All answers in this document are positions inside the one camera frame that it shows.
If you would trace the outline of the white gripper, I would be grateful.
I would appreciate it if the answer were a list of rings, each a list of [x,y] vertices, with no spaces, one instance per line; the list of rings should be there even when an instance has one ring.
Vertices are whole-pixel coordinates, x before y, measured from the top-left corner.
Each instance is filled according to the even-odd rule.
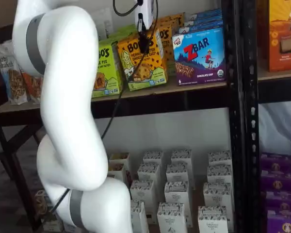
[[[153,23],[153,1],[136,0],[137,7],[134,10],[135,24],[139,35],[140,52],[148,52],[148,34],[152,34]]]

